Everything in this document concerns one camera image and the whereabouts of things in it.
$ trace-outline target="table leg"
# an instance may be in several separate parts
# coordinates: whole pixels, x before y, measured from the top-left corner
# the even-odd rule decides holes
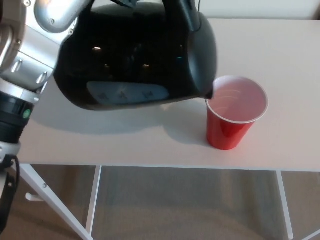
[[[20,165],[21,177],[33,188],[37,194],[83,239],[93,240],[76,217],[51,190],[30,164]]]
[[[97,205],[99,185],[100,185],[101,169],[102,169],[102,166],[96,166],[95,167],[94,179],[93,179],[93,185],[92,185],[92,191],[91,191],[91,199],[90,199],[90,205],[89,205],[89,211],[88,211],[88,216],[87,216],[87,219],[86,219],[86,227],[85,227],[85,229],[87,230],[87,232],[90,235],[92,234],[92,228],[94,226],[96,205]]]
[[[292,225],[291,225],[291,219],[290,219],[290,214],[289,214],[289,208],[288,208],[288,202],[287,202],[287,197],[286,197],[284,181],[282,179],[281,171],[275,171],[275,172],[276,172],[276,179],[277,179],[281,203],[282,203],[286,232],[288,234],[289,240],[292,240],[292,239],[294,239],[294,232],[293,232]]]

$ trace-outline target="kettle handle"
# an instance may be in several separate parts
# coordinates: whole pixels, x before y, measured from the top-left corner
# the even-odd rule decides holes
[[[187,32],[200,29],[200,17],[195,0],[162,0],[167,20],[177,27],[185,27]]]

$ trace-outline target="red plastic cup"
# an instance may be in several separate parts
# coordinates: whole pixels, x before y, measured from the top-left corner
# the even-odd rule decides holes
[[[214,97],[207,99],[206,138],[215,148],[235,148],[251,126],[267,111],[268,97],[255,81],[223,76],[213,82]]]

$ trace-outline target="white tabletop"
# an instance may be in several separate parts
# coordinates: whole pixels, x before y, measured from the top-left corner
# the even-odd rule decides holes
[[[211,19],[218,74],[259,82],[266,115],[229,151],[206,142],[206,106],[193,99],[92,112],[52,79],[22,137],[22,163],[320,172],[320,22]]]

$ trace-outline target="black cable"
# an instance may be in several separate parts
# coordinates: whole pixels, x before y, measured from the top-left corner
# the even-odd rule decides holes
[[[20,183],[20,163],[17,156],[13,156],[12,159],[15,163],[15,191],[17,191]]]

